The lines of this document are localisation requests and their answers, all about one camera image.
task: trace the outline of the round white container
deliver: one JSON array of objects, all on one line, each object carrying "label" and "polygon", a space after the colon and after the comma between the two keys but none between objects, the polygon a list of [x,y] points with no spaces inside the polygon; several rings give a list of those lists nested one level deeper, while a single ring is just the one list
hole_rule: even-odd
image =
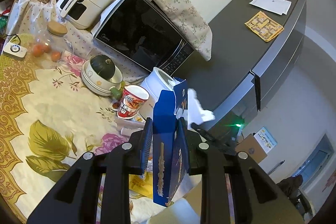
[{"label": "round white container", "polygon": [[162,90],[173,91],[175,80],[159,68],[154,68],[152,73],[141,83],[141,87],[149,93],[149,99],[140,108],[139,113],[144,118],[153,119],[153,110],[156,102],[159,100]]}]

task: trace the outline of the stack of bowls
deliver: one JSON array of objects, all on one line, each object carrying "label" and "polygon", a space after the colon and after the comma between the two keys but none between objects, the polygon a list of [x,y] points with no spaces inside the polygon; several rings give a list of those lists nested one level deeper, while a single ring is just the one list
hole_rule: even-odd
[{"label": "stack of bowls", "polygon": [[115,74],[110,80],[105,80],[100,77],[91,67],[90,60],[86,61],[82,67],[82,80],[84,84],[94,93],[101,96],[112,96],[111,89],[121,88],[121,82],[123,81],[123,75],[121,71],[115,67]]}]

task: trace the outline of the brown cardboard box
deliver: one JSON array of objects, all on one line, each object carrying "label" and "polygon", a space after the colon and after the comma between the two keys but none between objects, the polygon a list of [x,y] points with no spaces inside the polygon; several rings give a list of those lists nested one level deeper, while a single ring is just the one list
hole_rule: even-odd
[{"label": "brown cardboard box", "polygon": [[236,147],[236,152],[246,152],[256,163],[260,163],[267,157],[266,152],[257,142],[252,134],[248,135],[240,144]]}]

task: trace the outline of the yellow booklet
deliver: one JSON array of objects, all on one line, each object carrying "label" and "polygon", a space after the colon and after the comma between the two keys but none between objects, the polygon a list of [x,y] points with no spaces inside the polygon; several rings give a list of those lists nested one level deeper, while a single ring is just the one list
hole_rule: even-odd
[{"label": "yellow booklet", "polygon": [[282,25],[276,23],[262,11],[252,17],[245,25],[265,42],[271,41],[284,30]]}]

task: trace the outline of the orange fruit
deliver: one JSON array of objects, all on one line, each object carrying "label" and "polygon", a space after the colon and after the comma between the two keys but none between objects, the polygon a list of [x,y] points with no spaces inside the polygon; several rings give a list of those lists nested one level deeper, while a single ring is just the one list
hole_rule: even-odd
[{"label": "orange fruit", "polygon": [[51,51],[50,45],[42,44],[42,50],[46,53],[49,53]]},{"label": "orange fruit", "polygon": [[33,46],[33,55],[35,57],[40,57],[43,54],[43,49],[41,44],[36,44]]},{"label": "orange fruit", "polygon": [[61,59],[61,53],[59,51],[54,51],[51,53],[51,60],[57,62]]}]

